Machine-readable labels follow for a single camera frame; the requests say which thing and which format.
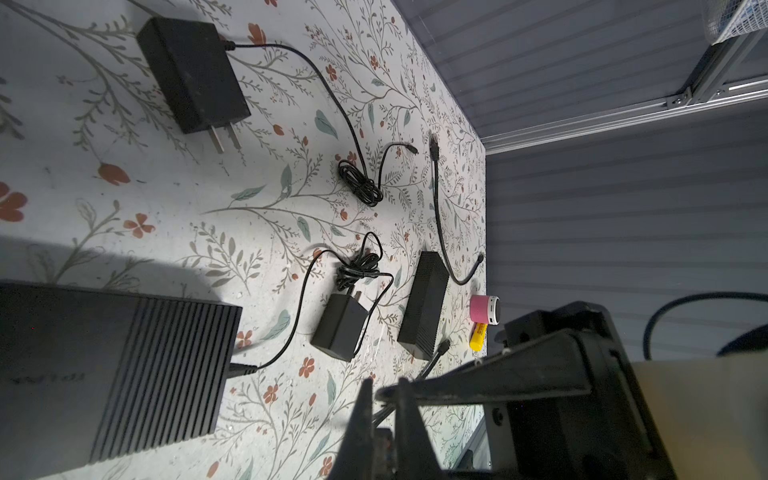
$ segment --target pink speaker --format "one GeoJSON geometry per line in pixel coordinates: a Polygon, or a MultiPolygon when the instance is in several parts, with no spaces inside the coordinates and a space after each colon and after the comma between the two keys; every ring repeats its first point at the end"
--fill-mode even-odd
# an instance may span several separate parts
{"type": "Polygon", "coordinates": [[[475,323],[498,325],[498,297],[472,295],[469,299],[469,318],[475,323]]]}

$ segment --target floral tablecloth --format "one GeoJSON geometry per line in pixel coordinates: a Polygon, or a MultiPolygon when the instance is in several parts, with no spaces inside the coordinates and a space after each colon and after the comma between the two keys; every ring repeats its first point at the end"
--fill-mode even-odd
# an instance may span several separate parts
{"type": "MultiPolygon", "coordinates": [[[[241,305],[234,361],[258,364],[286,341],[317,249],[349,256],[374,231],[380,267],[395,276],[345,363],[309,344],[333,292],[336,264],[322,258],[293,344],[277,364],[227,383],[214,435],[56,478],[327,475],[359,383],[413,378],[424,364],[395,339],[419,252],[439,251],[429,131],[445,157],[439,206],[458,274],[485,249],[485,151],[399,13],[386,0],[0,0],[0,41],[2,278],[241,305]],[[230,59],[252,115],[235,125],[242,150],[220,132],[218,154],[206,133],[182,135],[167,109],[134,39],[149,15],[306,52],[352,118],[369,174],[390,141],[420,153],[392,149],[385,200],[362,205],[336,172],[341,158],[362,159],[313,71],[286,51],[245,49],[230,59]]],[[[359,283],[365,307],[383,285],[359,283]]],[[[438,339],[453,346],[433,375],[473,357],[468,299],[484,292],[485,265],[469,285],[449,284],[438,339]]],[[[444,465],[482,416],[422,413],[444,465]]]]}

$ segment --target black ribbed box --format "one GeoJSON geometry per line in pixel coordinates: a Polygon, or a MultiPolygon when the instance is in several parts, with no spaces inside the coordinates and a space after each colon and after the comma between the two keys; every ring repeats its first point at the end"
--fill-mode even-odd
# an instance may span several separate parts
{"type": "Polygon", "coordinates": [[[242,308],[0,283],[2,478],[213,433],[242,308]]]}
{"type": "Polygon", "coordinates": [[[397,341],[417,359],[428,360],[435,352],[442,301],[448,271],[437,252],[422,252],[402,316],[397,341]]]}

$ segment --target yellow glue stick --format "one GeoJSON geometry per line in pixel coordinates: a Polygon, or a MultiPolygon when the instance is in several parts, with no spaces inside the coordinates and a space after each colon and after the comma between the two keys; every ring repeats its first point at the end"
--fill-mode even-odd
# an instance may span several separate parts
{"type": "Polygon", "coordinates": [[[485,331],[488,329],[487,323],[476,323],[475,331],[472,332],[472,338],[469,339],[469,348],[479,352],[482,350],[482,344],[485,343],[485,331]]]}

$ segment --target white mesh basket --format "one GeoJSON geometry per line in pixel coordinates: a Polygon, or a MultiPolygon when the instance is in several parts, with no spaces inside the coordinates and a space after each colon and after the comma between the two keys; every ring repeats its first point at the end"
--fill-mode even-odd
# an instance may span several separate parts
{"type": "Polygon", "coordinates": [[[701,0],[701,5],[712,45],[768,27],[768,0],[701,0]]]}

